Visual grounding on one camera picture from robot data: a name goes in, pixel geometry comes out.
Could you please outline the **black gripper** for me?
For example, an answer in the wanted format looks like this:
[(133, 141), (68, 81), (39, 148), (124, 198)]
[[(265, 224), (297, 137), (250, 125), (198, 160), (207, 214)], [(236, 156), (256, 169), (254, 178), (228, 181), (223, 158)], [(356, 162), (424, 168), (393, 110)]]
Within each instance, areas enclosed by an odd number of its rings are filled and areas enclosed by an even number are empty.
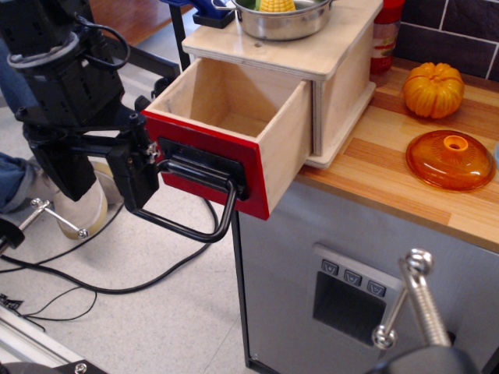
[(137, 212), (158, 190), (157, 146), (146, 119), (121, 95), (42, 95), (16, 112), (31, 151), (72, 201), (97, 181), (88, 157), (106, 157), (126, 209)]

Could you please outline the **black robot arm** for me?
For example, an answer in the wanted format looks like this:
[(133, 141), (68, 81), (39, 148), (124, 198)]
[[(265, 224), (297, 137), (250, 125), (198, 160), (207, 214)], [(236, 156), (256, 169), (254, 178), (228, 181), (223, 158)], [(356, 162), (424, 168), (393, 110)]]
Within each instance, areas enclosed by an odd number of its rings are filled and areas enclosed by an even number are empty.
[(94, 184), (92, 157), (111, 168), (126, 209), (138, 212), (157, 191), (157, 152), (146, 119), (122, 103), (119, 65), (86, 1), (4, 1), (7, 61), (36, 103), (16, 118), (51, 180), (79, 200)]

